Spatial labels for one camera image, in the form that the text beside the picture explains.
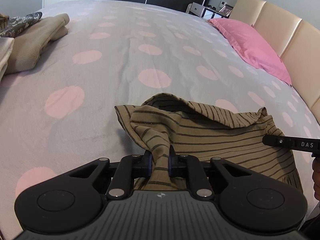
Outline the person's right hand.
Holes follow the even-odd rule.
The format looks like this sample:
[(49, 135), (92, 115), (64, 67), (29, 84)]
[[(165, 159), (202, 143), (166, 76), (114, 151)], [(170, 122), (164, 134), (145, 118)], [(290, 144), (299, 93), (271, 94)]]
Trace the person's right hand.
[(312, 179), (313, 179), (313, 189), (314, 197), (320, 200), (320, 161), (319, 158), (315, 158), (312, 162)]

